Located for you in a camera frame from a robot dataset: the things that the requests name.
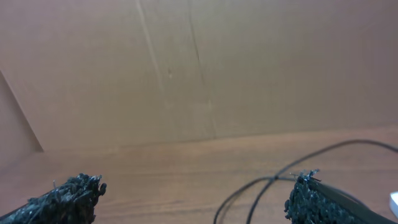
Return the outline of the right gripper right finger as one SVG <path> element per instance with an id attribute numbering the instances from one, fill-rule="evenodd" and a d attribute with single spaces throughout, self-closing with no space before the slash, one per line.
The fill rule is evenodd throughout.
<path id="1" fill-rule="evenodd" d="M 396 224 L 350 195 L 315 179 L 314 170 L 295 176 L 285 201 L 285 218 L 292 224 Z"/>

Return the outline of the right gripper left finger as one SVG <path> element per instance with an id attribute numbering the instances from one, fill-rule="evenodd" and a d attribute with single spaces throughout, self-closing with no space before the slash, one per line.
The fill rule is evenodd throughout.
<path id="1" fill-rule="evenodd" d="M 1 217 L 1 224 L 92 224 L 106 193 L 100 175 L 79 174 Z"/>

